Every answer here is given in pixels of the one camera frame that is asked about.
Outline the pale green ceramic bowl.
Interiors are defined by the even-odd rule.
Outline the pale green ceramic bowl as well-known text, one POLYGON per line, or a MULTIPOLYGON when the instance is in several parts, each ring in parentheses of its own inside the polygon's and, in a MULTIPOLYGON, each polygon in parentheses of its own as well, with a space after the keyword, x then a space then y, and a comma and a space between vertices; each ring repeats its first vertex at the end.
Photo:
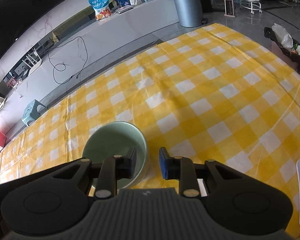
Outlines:
POLYGON ((114 155, 125 156, 131 148, 136 148, 136 167, 131 179, 121 179, 117 188, 134 187, 140 183, 148 170, 149 154, 147 140, 141 130, 130 122, 110 122, 95 131, 87 140, 82 157, 94 163, 114 155))

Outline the yellow white checkered tablecloth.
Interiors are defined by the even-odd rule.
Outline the yellow white checkered tablecloth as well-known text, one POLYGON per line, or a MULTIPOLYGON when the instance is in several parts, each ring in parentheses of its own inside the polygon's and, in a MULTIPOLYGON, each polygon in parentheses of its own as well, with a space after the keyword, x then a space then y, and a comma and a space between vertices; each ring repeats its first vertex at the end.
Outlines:
POLYGON ((145 135, 139 187, 173 187, 159 148, 195 163, 215 159, 283 191, 287 232, 300 237, 300 75, 221 24, 173 38, 111 68, 44 113, 0 153, 0 184, 82 156, 102 125, 127 121, 145 135))

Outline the light green plastic stool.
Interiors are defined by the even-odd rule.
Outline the light green plastic stool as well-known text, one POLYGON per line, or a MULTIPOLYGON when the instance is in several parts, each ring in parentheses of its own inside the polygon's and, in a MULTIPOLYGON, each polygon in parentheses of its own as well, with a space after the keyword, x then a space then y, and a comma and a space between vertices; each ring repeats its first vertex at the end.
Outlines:
POLYGON ((21 120, 27 127, 29 127, 31 123, 35 122, 40 117, 40 113, 38 111, 39 106, 47 109, 47 107, 44 104, 42 104, 36 99, 31 101, 26 106, 23 112, 23 116, 21 117, 21 120))

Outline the red box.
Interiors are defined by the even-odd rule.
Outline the red box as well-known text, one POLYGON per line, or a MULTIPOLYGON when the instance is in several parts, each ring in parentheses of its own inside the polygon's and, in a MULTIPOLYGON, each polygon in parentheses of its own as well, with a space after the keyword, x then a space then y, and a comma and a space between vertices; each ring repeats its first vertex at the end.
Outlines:
POLYGON ((0 147, 4 147, 6 144, 6 135, 0 132, 0 147))

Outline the white wifi router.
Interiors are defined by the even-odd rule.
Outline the white wifi router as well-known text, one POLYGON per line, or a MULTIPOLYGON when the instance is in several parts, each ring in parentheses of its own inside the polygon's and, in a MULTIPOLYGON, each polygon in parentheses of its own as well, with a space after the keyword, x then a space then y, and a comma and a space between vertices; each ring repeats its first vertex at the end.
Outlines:
POLYGON ((22 59, 23 63, 27 66, 28 74, 31 75, 36 71, 42 64, 42 58, 40 57, 38 51, 32 48, 22 59))

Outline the black bag with trash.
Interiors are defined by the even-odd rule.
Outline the black bag with trash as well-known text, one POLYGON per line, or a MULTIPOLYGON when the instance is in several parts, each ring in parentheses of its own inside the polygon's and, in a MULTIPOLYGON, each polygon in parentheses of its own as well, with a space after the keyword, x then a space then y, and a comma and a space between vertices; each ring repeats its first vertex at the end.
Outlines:
POLYGON ((264 36, 271 40, 272 53, 300 74, 300 42, 276 23, 272 27, 264 27, 264 36))

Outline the blue snack bag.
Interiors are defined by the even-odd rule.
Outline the blue snack bag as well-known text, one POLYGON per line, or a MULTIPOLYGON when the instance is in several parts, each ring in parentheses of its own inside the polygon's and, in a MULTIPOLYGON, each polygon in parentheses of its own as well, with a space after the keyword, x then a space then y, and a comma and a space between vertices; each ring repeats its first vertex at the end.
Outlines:
POLYGON ((88 2, 95 12, 95 18, 97 21, 111 16, 109 0, 89 0, 88 2))

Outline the grey metal trash bin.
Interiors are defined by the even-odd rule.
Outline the grey metal trash bin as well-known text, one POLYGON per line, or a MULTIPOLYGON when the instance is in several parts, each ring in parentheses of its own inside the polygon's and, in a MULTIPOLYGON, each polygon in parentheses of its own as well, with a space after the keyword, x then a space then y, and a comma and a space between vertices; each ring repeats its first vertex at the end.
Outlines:
POLYGON ((182 27, 194 28, 203 23, 203 12, 200 0, 174 0, 179 24, 182 27))

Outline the pink space heater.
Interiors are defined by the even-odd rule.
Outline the pink space heater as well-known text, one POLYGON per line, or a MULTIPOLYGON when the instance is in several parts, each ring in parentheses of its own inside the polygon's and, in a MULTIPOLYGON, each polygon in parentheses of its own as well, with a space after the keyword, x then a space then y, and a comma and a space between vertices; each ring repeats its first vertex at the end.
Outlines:
POLYGON ((235 17, 234 0, 224 0, 224 9, 226 17, 235 17))

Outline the white round rolling stool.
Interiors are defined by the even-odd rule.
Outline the white round rolling stool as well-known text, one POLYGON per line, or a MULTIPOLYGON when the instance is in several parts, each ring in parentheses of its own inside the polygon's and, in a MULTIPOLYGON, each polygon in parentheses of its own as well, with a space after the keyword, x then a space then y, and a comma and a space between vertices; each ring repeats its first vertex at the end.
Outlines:
POLYGON ((256 11, 262 13, 260 0, 239 0, 239 6, 248 9, 251 14, 254 14, 256 11))

